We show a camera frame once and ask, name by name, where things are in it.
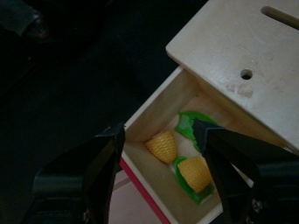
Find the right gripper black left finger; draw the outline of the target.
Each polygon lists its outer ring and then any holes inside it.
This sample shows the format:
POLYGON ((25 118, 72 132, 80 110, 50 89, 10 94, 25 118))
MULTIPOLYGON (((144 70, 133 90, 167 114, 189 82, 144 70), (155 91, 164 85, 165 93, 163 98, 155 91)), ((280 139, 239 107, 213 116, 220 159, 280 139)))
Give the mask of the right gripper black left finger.
POLYGON ((21 224, 108 224, 125 142, 120 123, 61 153, 37 172, 21 224))

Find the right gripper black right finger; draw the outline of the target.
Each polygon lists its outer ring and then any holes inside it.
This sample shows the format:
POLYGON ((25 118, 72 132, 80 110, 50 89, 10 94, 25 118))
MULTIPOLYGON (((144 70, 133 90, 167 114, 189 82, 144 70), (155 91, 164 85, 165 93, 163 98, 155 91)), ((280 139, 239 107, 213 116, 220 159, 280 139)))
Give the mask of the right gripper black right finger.
POLYGON ((299 156, 201 120, 192 132, 225 224, 299 224, 299 156))

